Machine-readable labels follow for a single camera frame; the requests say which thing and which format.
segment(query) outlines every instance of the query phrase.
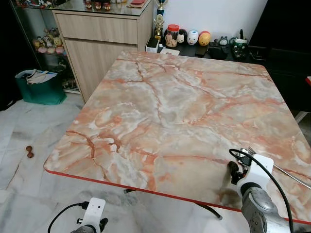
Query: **black desk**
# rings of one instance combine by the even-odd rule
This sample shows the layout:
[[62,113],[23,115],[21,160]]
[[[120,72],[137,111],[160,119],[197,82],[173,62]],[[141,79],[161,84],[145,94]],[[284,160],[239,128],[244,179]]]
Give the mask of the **black desk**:
[[[195,56],[197,47],[198,44],[191,46],[178,43],[177,47],[171,49],[179,50],[181,56],[198,57]],[[250,55],[244,60],[237,60],[229,53],[225,60],[265,66],[288,107],[292,110],[311,112],[311,86],[305,81],[307,76],[311,76],[310,56],[306,56],[306,59],[285,57],[278,53],[267,61],[254,60]],[[204,58],[211,59],[211,56],[207,52]]]

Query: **wooden cabinet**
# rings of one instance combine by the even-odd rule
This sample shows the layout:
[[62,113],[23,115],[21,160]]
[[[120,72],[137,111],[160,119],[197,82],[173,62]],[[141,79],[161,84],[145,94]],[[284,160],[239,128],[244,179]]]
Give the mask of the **wooden cabinet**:
[[[68,3],[75,5],[78,1]],[[53,13],[85,102],[121,51],[144,51],[152,35],[152,0],[138,16],[73,10]]]

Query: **pink marble pattern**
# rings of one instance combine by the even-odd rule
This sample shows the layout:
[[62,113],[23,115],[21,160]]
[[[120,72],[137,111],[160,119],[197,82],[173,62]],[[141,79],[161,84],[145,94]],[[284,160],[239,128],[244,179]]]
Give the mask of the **pink marble pattern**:
[[[241,208],[228,149],[251,146],[309,182],[311,149],[263,66],[123,52],[45,162],[51,173]],[[273,170],[293,216],[311,190]],[[272,182],[279,213],[285,205]]]

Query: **red jar lid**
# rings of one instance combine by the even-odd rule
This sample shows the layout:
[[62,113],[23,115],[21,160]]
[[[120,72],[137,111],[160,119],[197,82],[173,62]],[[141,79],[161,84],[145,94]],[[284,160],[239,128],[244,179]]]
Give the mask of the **red jar lid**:
[[171,32],[177,32],[177,31],[179,31],[179,26],[176,24],[169,24],[167,26],[167,30],[169,30]]

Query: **marble floor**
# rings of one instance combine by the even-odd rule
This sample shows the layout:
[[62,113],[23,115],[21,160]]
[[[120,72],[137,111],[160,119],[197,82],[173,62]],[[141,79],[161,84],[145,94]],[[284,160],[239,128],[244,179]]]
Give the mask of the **marble floor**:
[[[0,232],[45,233],[50,221],[69,204],[106,200],[106,233],[247,233],[241,213],[215,208],[219,221],[203,208],[185,201],[132,192],[122,188],[49,174],[43,163],[83,106],[79,95],[68,94],[60,105],[18,101],[0,112]],[[311,116],[299,124],[311,142]],[[35,156],[27,157],[32,145]],[[84,210],[74,207],[55,222],[52,233],[77,229]]]

